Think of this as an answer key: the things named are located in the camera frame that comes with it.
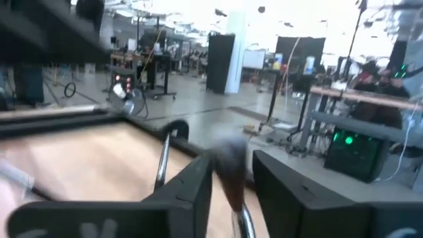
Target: metal brush handle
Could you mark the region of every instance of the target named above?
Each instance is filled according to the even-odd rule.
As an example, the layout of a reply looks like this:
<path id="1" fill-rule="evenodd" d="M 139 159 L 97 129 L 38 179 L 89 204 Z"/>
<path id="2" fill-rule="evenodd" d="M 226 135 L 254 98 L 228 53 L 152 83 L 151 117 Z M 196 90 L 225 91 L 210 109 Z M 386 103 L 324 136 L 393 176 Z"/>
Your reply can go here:
<path id="1" fill-rule="evenodd" d="M 252 224 L 249 209 L 243 204 L 240 212 L 232 212 L 233 238 L 255 238 L 256 231 Z"/>
<path id="2" fill-rule="evenodd" d="M 156 191 L 165 184 L 167 161 L 169 160 L 170 141 L 171 135 L 167 134 L 165 143 L 163 144 L 163 150 L 161 152 L 159 170 L 157 171 L 156 181 L 154 182 L 154 191 Z"/>

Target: green led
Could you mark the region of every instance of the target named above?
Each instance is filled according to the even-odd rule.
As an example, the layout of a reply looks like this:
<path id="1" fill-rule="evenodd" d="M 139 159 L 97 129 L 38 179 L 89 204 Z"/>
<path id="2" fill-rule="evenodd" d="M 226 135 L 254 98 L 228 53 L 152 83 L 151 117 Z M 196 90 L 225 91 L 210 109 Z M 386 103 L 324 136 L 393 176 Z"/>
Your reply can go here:
<path id="1" fill-rule="evenodd" d="M 346 143 L 347 145 L 350 145 L 352 142 L 353 142 L 353 139 L 352 139 L 352 137 L 351 137 L 351 136 L 348 136 L 348 137 L 345 139 L 345 143 Z"/>
<path id="2" fill-rule="evenodd" d="M 335 133 L 335 136 L 333 137 L 333 141 L 336 141 L 339 137 L 339 133 Z"/>

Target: white pillar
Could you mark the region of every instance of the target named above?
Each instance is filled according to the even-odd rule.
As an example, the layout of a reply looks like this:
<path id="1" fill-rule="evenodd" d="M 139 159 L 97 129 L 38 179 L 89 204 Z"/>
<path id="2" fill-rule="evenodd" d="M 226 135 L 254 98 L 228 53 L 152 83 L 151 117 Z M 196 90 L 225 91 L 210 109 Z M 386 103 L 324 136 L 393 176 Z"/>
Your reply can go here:
<path id="1" fill-rule="evenodd" d="M 238 93 L 239 91 L 247 26 L 247 13 L 244 7 L 233 9 L 229 12 L 226 34 L 235 34 L 235 42 L 232 49 L 231 64 L 227 75 L 225 93 Z"/>

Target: white board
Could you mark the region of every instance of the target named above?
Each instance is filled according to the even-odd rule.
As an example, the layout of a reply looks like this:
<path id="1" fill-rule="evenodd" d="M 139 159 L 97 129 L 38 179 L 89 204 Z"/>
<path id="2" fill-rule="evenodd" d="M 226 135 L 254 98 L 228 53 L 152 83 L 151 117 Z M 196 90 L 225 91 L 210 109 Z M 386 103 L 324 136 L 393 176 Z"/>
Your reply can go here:
<path id="1" fill-rule="evenodd" d="M 243 67 L 251 69 L 263 69 L 266 50 L 245 50 Z"/>

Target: blurred hand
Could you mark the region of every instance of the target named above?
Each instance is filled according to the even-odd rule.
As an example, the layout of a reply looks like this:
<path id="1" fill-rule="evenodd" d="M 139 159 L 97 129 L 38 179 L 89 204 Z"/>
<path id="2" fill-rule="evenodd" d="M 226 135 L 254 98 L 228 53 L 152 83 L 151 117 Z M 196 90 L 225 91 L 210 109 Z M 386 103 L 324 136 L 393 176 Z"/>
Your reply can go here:
<path id="1" fill-rule="evenodd" d="M 403 86 L 403 80 L 402 79 L 391 79 L 391 84 L 394 87 L 400 88 Z"/>

